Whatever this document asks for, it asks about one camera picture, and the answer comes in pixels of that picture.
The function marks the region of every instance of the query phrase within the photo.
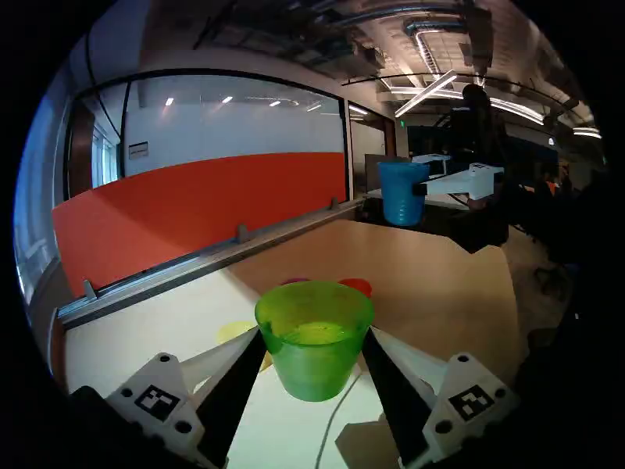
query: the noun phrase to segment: sign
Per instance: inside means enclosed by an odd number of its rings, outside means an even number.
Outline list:
[[[142,143],[135,143],[128,147],[128,159],[143,158],[148,155],[148,143],[143,141]]]

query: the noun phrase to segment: red cup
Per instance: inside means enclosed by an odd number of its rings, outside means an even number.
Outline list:
[[[309,278],[289,278],[288,280],[283,281],[280,285],[288,285],[290,283],[297,283],[299,281],[309,281]]]
[[[364,278],[344,278],[338,283],[355,288],[356,290],[364,294],[364,296],[366,296],[367,298],[371,298],[371,293],[373,289],[371,288],[371,284]]]

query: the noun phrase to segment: desk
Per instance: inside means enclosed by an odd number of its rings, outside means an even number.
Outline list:
[[[107,396],[158,352],[186,360],[212,348],[219,328],[253,320],[259,295],[293,277],[364,277],[373,286],[374,325],[380,329],[443,360],[460,351],[472,353],[507,382],[516,373],[521,359],[516,302],[500,248],[488,246],[470,255],[447,238],[337,220],[68,330],[70,391],[91,385]],[[229,467],[253,467],[259,461],[273,467],[314,467],[341,395],[304,403],[282,389],[273,367],[263,371],[230,448]],[[377,422],[381,414],[365,373],[337,412],[321,467],[345,467],[335,441],[349,428],[362,430],[345,425]],[[388,437],[388,428],[376,428],[382,432],[375,436],[377,442]],[[381,451],[373,443],[356,447]]]
[[[374,189],[372,191],[368,191],[365,194],[365,197],[370,197],[372,199],[382,199],[382,189]],[[469,207],[463,205],[462,203],[454,200],[449,194],[433,194],[425,196],[426,205],[431,206],[439,206],[444,207],[446,209],[456,209],[456,210],[468,210]]]

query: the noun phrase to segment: glass window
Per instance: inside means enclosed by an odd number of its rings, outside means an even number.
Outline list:
[[[345,151],[337,99],[214,75],[134,82],[124,141],[126,176],[227,156]]]
[[[91,142],[91,182],[94,188],[117,181],[117,153],[113,144],[98,130],[93,130]]]

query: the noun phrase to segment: fluorescent light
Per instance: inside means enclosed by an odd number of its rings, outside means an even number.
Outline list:
[[[356,106],[352,106],[351,104],[349,105],[349,109],[351,109],[352,111],[356,111],[357,113],[360,113],[363,116],[366,116],[368,114],[368,112],[365,111],[364,109],[357,108]]]
[[[494,108],[497,108],[497,109],[501,109],[503,111],[508,111],[509,113],[512,113],[512,114],[516,114],[517,116],[525,117],[526,119],[531,120],[535,124],[543,125],[542,119],[536,119],[535,117],[530,116],[527,113],[519,111],[518,109],[515,109],[513,107],[506,106],[505,104],[502,104],[502,103],[499,103],[499,102],[492,102],[491,101],[491,106],[493,106]]]
[[[400,87],[394,86],[391,89],[391,93],[394,95],[419,95],[424,88],[413,88],[410,86]],[[449,98],[449,99],[462,99],[463,94],[460,91],[453,90],[438,90],[430,95],[434,98]],[[526,106],[516,104],[515,102],[504,101],[503,99],[491,98],[491,105],[497,109],[508,111],[509,113],[516,114],[517,116],[525,117],[536,124],[543,125],[542,115],[537,113],[533,109]]]
[[[598,134],[599,129],[594,127],[573,127],[573,132],[591,132],[592,134]]]
[[[384,84],[386,88],[388,88],[389,91],[393,91],[393,88],[388,84],[388,82],[384,78],[381,78],[380,81]]]
[[[586,137],[601,138],[601,135],[596,134],[595,132],[573,132],[573,135],[585,135]]]
[[[445,75],[440,77],[438,80],[430,83],[425,89],[423,89],[421,93],[416,95],[414,98],[410,99],[410,101],[408,101],[405,105],[399,108],[397,112],[395,113],[395,117],[400,117],[403,114],[407,113],[417,104],[422,102],[425,98],[427,98],[428,96],[432,95],[434,92],[443,88],[447,83],[451,83],[457,77],[458,75],[455,74],[455,71],[449,70]]]
[[[516,104],[515,102],[504,101],[503,99],[491,98],[491,104],[493,103],[499,104],[501,106],[508,106],[511,109],[516,109],[517,111],[527,114],[528,116],[532,116],[535,120],[540,120],[542,122],[542,115],[526,106]]]

